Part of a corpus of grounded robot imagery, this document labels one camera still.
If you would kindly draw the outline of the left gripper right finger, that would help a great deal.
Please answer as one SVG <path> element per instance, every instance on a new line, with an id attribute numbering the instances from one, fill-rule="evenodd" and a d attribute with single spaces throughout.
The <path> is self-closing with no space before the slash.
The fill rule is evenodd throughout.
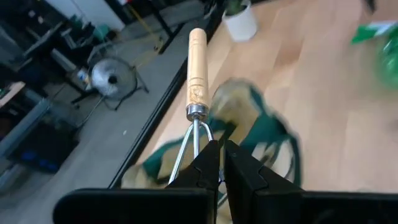
<path id="1" fill-rule="evenodd" d="M 398 194 L 305 191 L 232 141 L 224 177 L 234 224 L 398 224 Z"/>

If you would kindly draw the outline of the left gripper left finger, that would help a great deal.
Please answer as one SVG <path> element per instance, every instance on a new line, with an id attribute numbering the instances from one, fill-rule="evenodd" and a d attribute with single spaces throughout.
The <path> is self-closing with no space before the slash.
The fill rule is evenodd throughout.
<path id="1" fill-rule="evenodd" d="M 220 146 L 210 141 L 164 189 L 78 189 L 53 210 L 54 224 L 215 224 Z"/>

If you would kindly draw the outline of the green plastic bag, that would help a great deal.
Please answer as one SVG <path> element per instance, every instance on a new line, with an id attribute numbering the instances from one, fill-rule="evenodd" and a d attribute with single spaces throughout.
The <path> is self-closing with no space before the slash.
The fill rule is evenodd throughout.
<path id="1" fill-rule="evenodd" d="M 383 84 L 398 90 L 398 20 L 361 24 L 351 39 L 352 44 L 381 41 L 377 50 L 377 75 Z"/>

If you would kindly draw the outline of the cream green gardening bag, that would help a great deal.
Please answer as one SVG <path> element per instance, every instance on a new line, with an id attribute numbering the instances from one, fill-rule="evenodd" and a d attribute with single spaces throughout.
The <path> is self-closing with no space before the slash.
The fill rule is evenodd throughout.
<path id="1" fill-rule="evenodd" d="M 291 148 L 287 173 L 293 182 L 270 172 L 266 180 L 273 194 L 299 194 L 301 174 L 297 139 L 287 131 L 277 115 L 268 110 L 261 92 L 252 83 L 232 79 L 220 85 L 213 96 L 208 124 L 216 137 L 233 141 L 240 149 L 254 152 L 263 147 L 260 160 L 266 167 L 273 166 L 282 148 Z M 182 142 L 182 138 L 165 142 L 142 164 L 128 168 L 121 179 L 121 186 L 125 189 L 165 187 Z"/>

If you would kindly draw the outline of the silver floor fan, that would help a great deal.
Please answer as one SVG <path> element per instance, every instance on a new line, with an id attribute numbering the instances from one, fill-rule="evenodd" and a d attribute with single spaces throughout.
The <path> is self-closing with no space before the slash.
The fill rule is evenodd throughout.
<path id="1" fill-rule="evenodd" d="M 84 94 L 72 100 L 73 105 L 98 93 L 103 102 L 106 100 L 117 101 L 116 106 L 108 106 L 108 109 L 116 111 L 136 91 L 149 92 L 136 66 L 130 65 L 119 57 L 103 57 L 89 69 L 79 69 L 76 75 L 85 85 L 85 90 Z"/>

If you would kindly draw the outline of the black desk base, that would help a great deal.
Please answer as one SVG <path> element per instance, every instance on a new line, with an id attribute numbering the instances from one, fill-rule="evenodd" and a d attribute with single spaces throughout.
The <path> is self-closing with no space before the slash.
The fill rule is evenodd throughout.
<path id="1" fill-rule="evenodd" d="M 161 28 L 165 31 L 165 33 L 168 36 L 168 39 L 165 41 L 165 43 L 162 44 L 160 48 L 158 48 L 159 54 L 163 54 L 166 51 L 166 49 L 169 47 L 169 45 L 174 41 L 179 32 L 182 30 L 182 28 L 185 25 L 185 22 L 178 23 L 176 29 L 172 30 L 170 26 L 166 23 L 164 18 L 160 15 L 160 11 L 152 3 L 152 0 L 145 0 L 145 2 L 150 7 L 152 14 L 154 15 L 158 23 L 161 25 Z"/>

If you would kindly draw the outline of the white potted succulent plant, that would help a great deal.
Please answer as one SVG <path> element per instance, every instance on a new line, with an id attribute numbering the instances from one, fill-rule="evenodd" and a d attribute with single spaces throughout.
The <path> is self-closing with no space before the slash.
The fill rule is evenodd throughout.
<path id="1" fill-rule="evenodd" d="M 245 42 L 257 32 L 251 0 L 226 0 L 222 20 L 234 42 Z"/>

